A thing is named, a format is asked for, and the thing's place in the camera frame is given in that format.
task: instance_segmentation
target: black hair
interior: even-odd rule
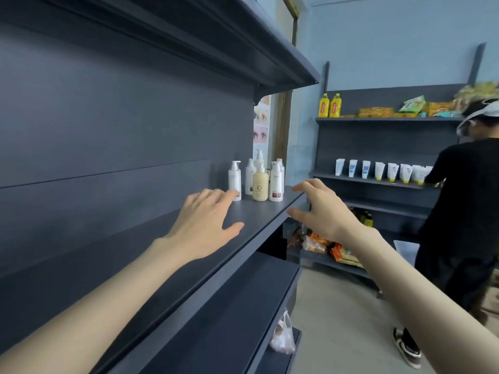
[[[488,104],[491,104],[492,102],[496,102],[496,101],[499,101],[499,98],[488,98],[486,100],[473,101],[470,103],[470,105],[463,112],[463,115],[465,117],[467,117],[467,116],[473,114],[474,112],[477,112],[478,110],[483,109]],[[476,121],[480,121],[488,127],[493,127],[495,125],[499,125],[499,117],[490,117],[490,116],[486,116],[486,115],[481,114],[481,115],[476,116],[472,119],[475,119]]]

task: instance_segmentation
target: white headset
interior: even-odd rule
[[[492,101],[492,100],[496,99],[483,100],[482,104],[486,106],[483,109],[471,113],[459,124],[458,128],[456,129],[456,132],[460,137],[465,136],[466,130],[468,129],[468,125],[474,126],[477,124],[476,121],[472,121],[473,118],[479,115],[484,115],[487,117],[499,117],[499,101]]]

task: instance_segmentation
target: gray concrete floor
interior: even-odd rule
[[[425,358],[419,371],[402,360],[391,338],[400,324],[375,289],[327,266],[302,267],[291,319],[303,335],[292,374],[435,373]],[[499,319],[487,327],[499,337]]]

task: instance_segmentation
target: person in black clothing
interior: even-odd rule
[[[443,150],[426,183],[444,182],[422,226],[415,268],[470,312],[483,295],[499,248],[499,100],[471,103],[458,127],[473,142]],[[393,339],[408,365],[421,351],[407,329]]]

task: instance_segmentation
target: black pants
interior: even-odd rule
[[[476,306],[478,298],[482,297],[495,263],[496,258],[493,256],[489,259],[449,257],[440,253],[438,248],[421,244],[414,267],[449,298],[470,312]],[[419,352],[419,347],[407,329],[404,329],[402,341],[408,348]]]

